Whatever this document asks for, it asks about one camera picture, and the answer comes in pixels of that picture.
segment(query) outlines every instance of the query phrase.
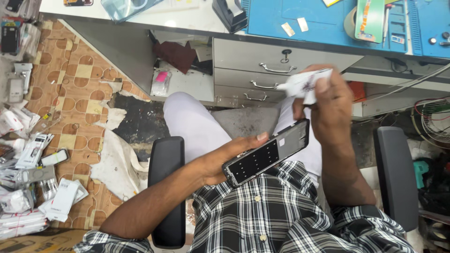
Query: plaid shirt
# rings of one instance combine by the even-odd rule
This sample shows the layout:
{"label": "plaid shirt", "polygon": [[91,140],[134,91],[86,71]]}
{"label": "plaid shirt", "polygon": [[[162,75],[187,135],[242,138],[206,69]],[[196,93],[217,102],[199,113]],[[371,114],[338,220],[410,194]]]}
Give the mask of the plaid shirt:
{"label": "plaid shirt", "polygon": [[[202,187],[193,206],[196,227],[189,252],[414,252],[402,227],[375,206],[333,209],[333,224],[301,162],[283,162],[237,189],[227,182]],[[153,252],[147,239],[96,230],[74,250]]]}

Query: drawer handle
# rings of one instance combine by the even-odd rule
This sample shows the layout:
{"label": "drawer handle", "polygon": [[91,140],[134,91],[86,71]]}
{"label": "drawer handle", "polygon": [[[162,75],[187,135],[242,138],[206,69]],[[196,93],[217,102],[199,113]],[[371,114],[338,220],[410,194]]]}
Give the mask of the drawer handle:
{"label": "drawer handle", "polygon": [[274,89],[275,87],[277,87],[278,85],[280,85],[279,83],[275,83],[272,87],[264,87],[264,86],[259,86],[256,84],[255,81],[251,80],[250,81],[254,86],[258,87],[258,88],[264,88],[264,89]]}
{"label": "drawer handle", "polygon": [[289,70],[273,70],[270,68],[267,68],[267,65],[265,63],[260,63],[260,66],[262,66],[264,68],[264,70],[266,70],[267,72],[273,72],[273,73],[281,73],[281,74],[287,74],[289,72],[291,72],[294,69],[297,69],[297,67],[291,66],[289,68]]}
{"label": "drawer handle", "polygon": [[249,98],[248,95],[247,95],[247,93],[244,93],[244,95],[245,95],[245,96],[247,97],[247,99],[249,99],[249,100],[264,101],[264,100],[267,98],[267,95],[266,95],[266,94],[264,94],[264,98],[263,98],[263,99],[253,99],[253,98]]}
{"label": "drawer handle", "polygon": [[242,108],[259,108],[259,107],[261,107],[261,106],[258,105],[258,106],[256,106],[256,107],[247,107],[247,106],[245,106],[245,105],[242,104]]}

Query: black armrest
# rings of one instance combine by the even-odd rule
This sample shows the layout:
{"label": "black armrest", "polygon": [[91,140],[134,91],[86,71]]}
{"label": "black armrest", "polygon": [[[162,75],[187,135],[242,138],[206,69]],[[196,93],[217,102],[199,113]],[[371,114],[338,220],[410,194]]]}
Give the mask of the black armrest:
{"label": "black armrest", "polygon": [[[148,187],[158,183],[185,164],[185,141],[182,137],[165,137],[153,142],[148,166]],[[152,233],[158,248],[177,249],[186,240],[186,203],[173,209]]]}
{"label": "black armrest", "polygon": [[384,212],[411,231],[419,223],[419,204],[406,136],[401,128],[383,126],[374,130],[373,141]]}

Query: silicone mat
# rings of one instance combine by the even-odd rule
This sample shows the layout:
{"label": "silicone mat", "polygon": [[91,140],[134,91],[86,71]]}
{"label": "silicone mat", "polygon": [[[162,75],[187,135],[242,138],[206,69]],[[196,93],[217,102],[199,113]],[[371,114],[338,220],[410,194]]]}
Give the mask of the silicone mat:
{"label": "silicone mat", "polygon": [[[248,34],[405,53],[406,41],[404,44],[391,41],[392,35],[406,40],[405,0],[393,4],[383,48],[382,43],[356,41],[345,33],[344,19],[356,6],[356,0],[341,0],[328,8],[321,0],[242,0],[242,6],[249,13]],[[308,31],[301,32],[297,18],[306,18]],[[286,34],[281,27],[284,23],[291,26],[295,35]]]}
{"label": "silicone mat", "polygon": [[[450,58],[450,46],[441,46],[440,42],[447,41],[442,37],[443,32],[450,32],[450,3],[449,0],[410,0],[417,8],[420,40],[422,52],[425,56]],[[428,40],[436,38],[437,43],[431,45]]]}

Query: patterned floor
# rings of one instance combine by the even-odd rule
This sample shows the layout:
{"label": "patterned floor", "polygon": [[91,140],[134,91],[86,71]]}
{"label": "patterned floor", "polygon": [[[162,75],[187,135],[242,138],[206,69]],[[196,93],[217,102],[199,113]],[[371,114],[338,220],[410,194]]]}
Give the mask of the patterned floor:
{"label": "patterned floor", "polygon": [[44,22],[33,62],[27,108],[43,116],[61,114],[62,120],[50,128],[55,137],[46,155],[67,148],[71,158],[56,168],[58,179],[79,179],[89,195],[76,203],[66,222],[54,222],[55,227],[97,229],[122,201],[100,181],[92,180],[90,165],[101,159],[104,128],[95,122],[106,122],[108,110],[99,103],[112,96],[107,83],[123,78],[123,89],[149,99],[139,88],[127,81],[100,55],[63,24]]}

